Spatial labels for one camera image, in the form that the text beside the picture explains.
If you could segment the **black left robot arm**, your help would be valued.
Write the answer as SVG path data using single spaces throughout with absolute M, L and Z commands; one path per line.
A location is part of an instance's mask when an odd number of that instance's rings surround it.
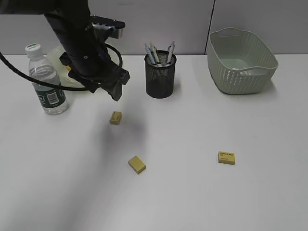
M 105 41 L 119 38 L 124 22 L 91 15 L 86 0 L 2 0 L 0 13 L 45 16 L 64 48 L 60 62 L 70 67 L 68 76 L 82 84 L 60 89 L 94 93 L 101 88 L 113 100 L 121 98 L 130 75 L 121 57 L 118 64 L 112 61 L 108 49 L 119 52 Z

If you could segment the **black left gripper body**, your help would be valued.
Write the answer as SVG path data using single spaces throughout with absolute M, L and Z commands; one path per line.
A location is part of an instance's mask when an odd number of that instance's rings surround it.
M 129 72 L 112 61 L 106 40 L 94 30 L 89 12 L 49 12 L 44 16 L 66 52 L 60 60 L 71 66 L 71 78 L 91 91 L 102 88 L 104 82 L 127 84 Z

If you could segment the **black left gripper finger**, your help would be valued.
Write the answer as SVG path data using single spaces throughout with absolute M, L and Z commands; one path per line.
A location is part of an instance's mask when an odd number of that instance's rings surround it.
M 119 81 L 104 82 L 102 89 L 105 90 L 114 101 L 119 101 L 122 96 L 122 84 Z

